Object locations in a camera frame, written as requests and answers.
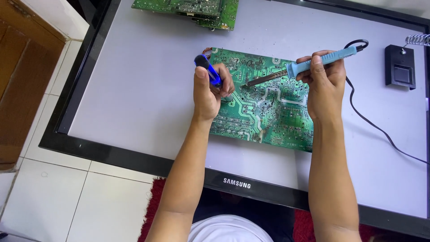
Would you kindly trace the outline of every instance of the metal spring coil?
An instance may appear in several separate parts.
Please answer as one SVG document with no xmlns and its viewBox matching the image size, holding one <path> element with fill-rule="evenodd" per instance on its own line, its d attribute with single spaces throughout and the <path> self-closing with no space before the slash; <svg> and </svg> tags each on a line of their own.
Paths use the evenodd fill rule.
<svg viewBox="0 0 430 242">
<path fill-rule="evenodd" d="M 406 37 L 406 44 L 430 46 L 430 34 L 412 34 Z"/>
</svg>

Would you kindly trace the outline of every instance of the stacked circuit boards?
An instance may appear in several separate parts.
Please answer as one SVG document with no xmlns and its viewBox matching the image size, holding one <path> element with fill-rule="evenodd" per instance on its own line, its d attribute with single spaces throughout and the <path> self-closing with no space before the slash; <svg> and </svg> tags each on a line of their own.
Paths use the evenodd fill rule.
<svg viewBox="0 0 430 242">
<path fill-rule="evenodd" d="M 233 30 L 239 0 L 135 0 L 132 8 L 191 17 L 198 25 Z"/>
<path fill-rule="evenodd" d="M 233 101 L 221 102 L 210 133 L 312 152 L 307 84 L 283 76 L 243 87 L 248 81 L 285 70 L 292 61 L 213 48 L 210 62 L 224 63 L 236 87 Z"/>
</svg>

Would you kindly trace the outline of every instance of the red rug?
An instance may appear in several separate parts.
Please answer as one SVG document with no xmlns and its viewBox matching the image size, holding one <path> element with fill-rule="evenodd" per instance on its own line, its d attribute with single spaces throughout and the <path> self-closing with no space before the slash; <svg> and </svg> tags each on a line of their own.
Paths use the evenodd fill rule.
<svg viewBox="0 0 430 242">
<path fill-rule="evenodd" d="M 144 242 L 146 236 L 148 235 L 152 220 L 154 219 L 158 205 L 160 204 L 161 193 L 163 192 L 165 183 L 165 179 L 154 179 L 154 183 L 151 188 L 152 196 L 146 209 L 145 220 L 142 225 L 138 242 Z M 377 229 L 371 226 L 360 224 L 359 231 L 361 240 L 363 242 L 368 242 L 370 238 L 376 234 Z M 313 233 L 313 222 L 310 212 L 302 210 L 295 211 L 293 238 L 295 242 L 316 242 L 315 235 Z"/>
</svg>

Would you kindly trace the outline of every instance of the desk surface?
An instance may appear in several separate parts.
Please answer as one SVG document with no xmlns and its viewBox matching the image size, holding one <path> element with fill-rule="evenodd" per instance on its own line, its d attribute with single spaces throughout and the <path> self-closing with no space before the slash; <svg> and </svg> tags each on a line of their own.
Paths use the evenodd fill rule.
<svg viewBox="0 0 430 242">
<path fill-rule="evenodd" d="M 193 111 L 192 60 L 206 47 L 295 60 L 367 39 L 369 47 L 345 61 L 355 107 L 400 149 L 426 160 L 424 48 L 408 46 L 415 51 L 417 89 L 384 83 L 384 48 L 419 32 L 262 0 L 239 3 L 234 31 L 211 32 L 189 19 L 131 9 L 132 2 L 120 3 L 70 136 L 174 159 Z M 399 154 L 357 116 L 350 91 L 347 86 L 342 117 L 358 202 L 427 218 L 426 165 Z M 211 135 L 206 167 L 306 191 L 310 153 Z"/>
</svg>

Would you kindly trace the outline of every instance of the white wall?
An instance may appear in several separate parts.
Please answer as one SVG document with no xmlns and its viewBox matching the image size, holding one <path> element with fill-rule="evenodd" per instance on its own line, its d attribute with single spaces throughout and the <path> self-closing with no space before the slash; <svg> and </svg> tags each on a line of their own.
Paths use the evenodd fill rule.
<svg viewBox="0 0 430 242">
<path fill-rule="evenodd" d="M 67 39 L 83 40 L 87 22 L 66 0 L 22 0 Z"/>
<path fill-rule="evenodd" d="M 430 19 L 430 0 L 349 0 Z"/>
</svg>

